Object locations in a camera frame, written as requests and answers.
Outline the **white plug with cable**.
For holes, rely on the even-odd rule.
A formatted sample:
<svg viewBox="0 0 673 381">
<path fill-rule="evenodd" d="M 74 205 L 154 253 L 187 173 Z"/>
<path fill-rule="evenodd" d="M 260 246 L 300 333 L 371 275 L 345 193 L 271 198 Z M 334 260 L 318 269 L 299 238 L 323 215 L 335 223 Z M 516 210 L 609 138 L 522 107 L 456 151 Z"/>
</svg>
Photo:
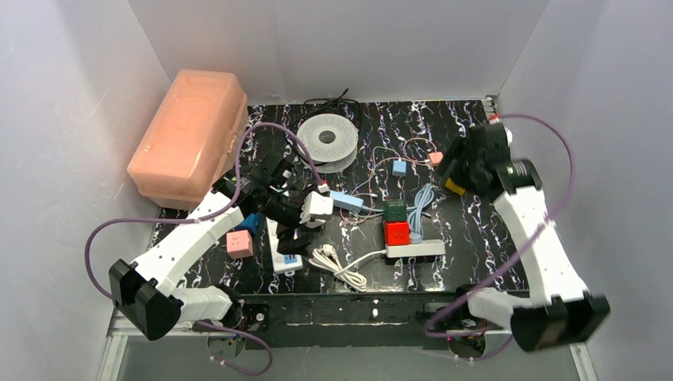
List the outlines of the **white plug with cable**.
<svg viewBox="0 0 673 381">
<path fill-rule="evenodd" d="M 342 265 L 336 249 L 330 244 L 323 244 L 312 251 L 308 262 L 314 267 L 329 272 L 335 279 L 340 280 L 354 291 L 364 292 L 367 290 L 368 281 L 353 268 L 359 266 L 361 262 L 381 256 L 385 252 L 385 250 L 369 252 L 348 265 Z"/>
</svg>

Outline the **white yellow cube adapter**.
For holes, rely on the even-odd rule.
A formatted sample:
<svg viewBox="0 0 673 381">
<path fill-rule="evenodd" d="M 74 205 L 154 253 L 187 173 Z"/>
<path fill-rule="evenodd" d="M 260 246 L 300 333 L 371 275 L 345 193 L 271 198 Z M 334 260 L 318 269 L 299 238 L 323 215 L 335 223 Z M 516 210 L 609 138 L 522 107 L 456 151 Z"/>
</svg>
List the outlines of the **white yellow cube adapter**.
<svg viewBox="0 0 673 381">
<path fill-rule="evenodd" d="M 449 191 L 451 191 L 452 193 L 455 193 L 455 194 L 457 194 L 457 195 L 459 195 L 459 196 L 463 196 L 463 195 L 466 193 L 466 190 L 465 190 L 463 187 L 461 187 L 461 186 L 455 184 L 455 183 L 452 181 L 451 178 L 447 178 L 447 180 L 446 180 L 446 182 L 445 182 L 445 184 L 444 184 L 444 187 L 445 187 L 447 190 L 449 190 Z"/>
</svg>

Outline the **blue cube adapter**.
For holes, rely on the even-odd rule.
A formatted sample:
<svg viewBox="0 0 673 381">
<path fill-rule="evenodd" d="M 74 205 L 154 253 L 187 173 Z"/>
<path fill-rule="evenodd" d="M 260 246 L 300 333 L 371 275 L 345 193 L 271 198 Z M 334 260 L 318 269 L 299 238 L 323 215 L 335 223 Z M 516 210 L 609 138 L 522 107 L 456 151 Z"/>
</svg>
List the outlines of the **blue cube adapter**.
<svg viewBox="0 0 673 381">
<path fill-rule="evenodd" d="M 247 231 L 251 237 L 255 237 L 262 215 L 259 213 L 249 214 L 236 228 L 236 231 Z"/>
</svg>

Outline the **pink cube adapter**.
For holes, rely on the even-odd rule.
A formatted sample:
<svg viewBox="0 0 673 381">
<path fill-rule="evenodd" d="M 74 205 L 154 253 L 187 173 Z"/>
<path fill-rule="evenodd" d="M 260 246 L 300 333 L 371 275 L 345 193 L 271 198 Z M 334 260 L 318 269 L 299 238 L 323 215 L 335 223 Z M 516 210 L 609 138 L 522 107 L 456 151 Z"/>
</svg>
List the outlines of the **pink cube adapter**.
<svg viewBox="0 0 673 381">
<path fill-rule="evenodd" d="M 253 239 L 247 230 L 230 231 L 225 235 L 226 252 L 233 260 L 254 256 Z"/>
</svg>

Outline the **light blue power strip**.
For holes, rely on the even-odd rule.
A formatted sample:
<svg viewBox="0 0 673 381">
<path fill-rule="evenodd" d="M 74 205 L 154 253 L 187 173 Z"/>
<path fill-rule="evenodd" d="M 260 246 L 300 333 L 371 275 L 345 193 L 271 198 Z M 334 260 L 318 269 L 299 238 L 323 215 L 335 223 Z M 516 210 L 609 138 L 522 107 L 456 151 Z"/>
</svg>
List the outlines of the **light blue power strip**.
<svg viewBox="0 0 673 381">
<path fill-rule="evenodd" d="M 353 213 L 359 213 L 364 206 L 364 200 L 356 196 L 345 194 L 343 192 L 331 190 L 329 197 L 333 200 L 336 208 L 347 210 Z"/>
</svg>

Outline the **white small power strip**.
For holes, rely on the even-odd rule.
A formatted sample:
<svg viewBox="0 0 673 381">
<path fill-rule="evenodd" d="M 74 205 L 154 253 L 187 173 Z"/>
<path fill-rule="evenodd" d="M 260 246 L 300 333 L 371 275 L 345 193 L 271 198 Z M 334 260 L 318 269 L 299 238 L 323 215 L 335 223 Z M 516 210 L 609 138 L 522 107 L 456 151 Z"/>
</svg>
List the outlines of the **white small power strip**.
<svg viewBox="0 0 673 381">
<path fill-rule="evenodd" d="M 385 256 L 389 259 L 410 258 L 419 256 L 443 256 L 446 254 L 442 240 L 426 240 L 416 244 L 387 245 Z"/>
</svg>

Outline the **red cube adapter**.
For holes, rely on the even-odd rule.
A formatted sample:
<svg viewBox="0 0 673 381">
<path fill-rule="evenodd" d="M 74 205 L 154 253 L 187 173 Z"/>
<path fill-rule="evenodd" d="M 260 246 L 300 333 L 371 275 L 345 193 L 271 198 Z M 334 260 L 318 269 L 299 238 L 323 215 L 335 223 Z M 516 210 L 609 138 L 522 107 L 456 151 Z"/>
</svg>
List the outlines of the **red cube adapter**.
<svg viewBox="0 0 673 381">
<path fill-rule="evenodd" d="M 383 222 L 383 239 L 388 246 L 410 244 L 410 225 L 408 221 Z"/>
</svg>

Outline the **green cube adapter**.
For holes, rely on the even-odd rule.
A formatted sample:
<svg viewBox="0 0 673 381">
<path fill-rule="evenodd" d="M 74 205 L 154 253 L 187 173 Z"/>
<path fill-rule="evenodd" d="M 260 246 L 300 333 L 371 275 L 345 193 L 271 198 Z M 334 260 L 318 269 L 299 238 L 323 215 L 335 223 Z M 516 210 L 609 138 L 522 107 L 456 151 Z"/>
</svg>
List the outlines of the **green cube adapter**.
<svg viewBox="0 0 673 381">
<path fill-rule="evenodd" d="M 386 200 L 383 205 L 385 222 L 402 222 L 407 220 L 407 205 L 403 200 Z"/>
</svg>

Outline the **light blue usb charger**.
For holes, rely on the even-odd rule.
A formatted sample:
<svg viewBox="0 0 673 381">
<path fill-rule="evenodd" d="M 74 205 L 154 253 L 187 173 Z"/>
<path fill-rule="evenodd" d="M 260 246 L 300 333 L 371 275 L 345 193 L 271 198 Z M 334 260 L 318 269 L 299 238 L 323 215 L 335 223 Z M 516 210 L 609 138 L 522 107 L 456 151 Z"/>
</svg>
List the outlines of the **light blue usb charger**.
<svg viewBox="0 0 673 381">
<path fill-rule="evenodd" d="M 407 162 L 404 160 L 394 160 L 391 167 L 391 174 L 402 178 L 406 175 Z"/>
</svg>

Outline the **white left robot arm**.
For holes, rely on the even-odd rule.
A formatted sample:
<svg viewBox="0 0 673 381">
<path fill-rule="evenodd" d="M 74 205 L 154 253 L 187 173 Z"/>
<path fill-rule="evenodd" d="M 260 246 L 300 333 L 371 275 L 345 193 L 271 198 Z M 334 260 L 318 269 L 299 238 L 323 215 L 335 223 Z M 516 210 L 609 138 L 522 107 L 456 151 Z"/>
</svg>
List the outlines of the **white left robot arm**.
<svg viewBox="0 0 673 381">
<path fill-rule="evenodd" d="M 274 167 L 261 164 L 248 174 L 239 167 L 215 181 L 188 218 L 160 243 L 131 263 L 118 260 L 109 269 L 110 294 L 120 311 L 150 341 L 169 333 L 177 324 L 201 320 L 227 323 L 241 315 L 243 299 L 234 289 L 219 284 L 206 288 L 179 287 L 179 280 L 220 240 L 227 253 L 241 260 L 255 253 L 254 236 L 241 224 L 261 215 L 288 229 L 317 220 L 310 213 L 317 199 L 328 192 L 323 179 L 296 204 L 280 189 L 290 170 L 280 160 Z"/>
</svg>

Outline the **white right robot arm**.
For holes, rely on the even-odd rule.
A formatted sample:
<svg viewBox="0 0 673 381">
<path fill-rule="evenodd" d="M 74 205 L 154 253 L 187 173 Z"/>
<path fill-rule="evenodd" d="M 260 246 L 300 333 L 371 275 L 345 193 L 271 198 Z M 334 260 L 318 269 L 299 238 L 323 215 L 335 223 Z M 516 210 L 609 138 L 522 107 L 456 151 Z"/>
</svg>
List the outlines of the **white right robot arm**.
<svg viewBox="0 0 673 381">
<path fill-rule="evenodd" d="M 485 198 L 504 222 L 517 251 L 488 279 L 462 287 L 456 300 L 425 323 L 429 337 L 445 321 L 482 319 L 512 333 L 525 352 L 587 341 L 610 314 L 603 295 L 591 294 L 573 268 L 543 183 L 529 159 L 511 156 L 511 132 L 497 118 L 468 130 L 444 154 L 439 170 L 445 186 Z"/>
</svg>

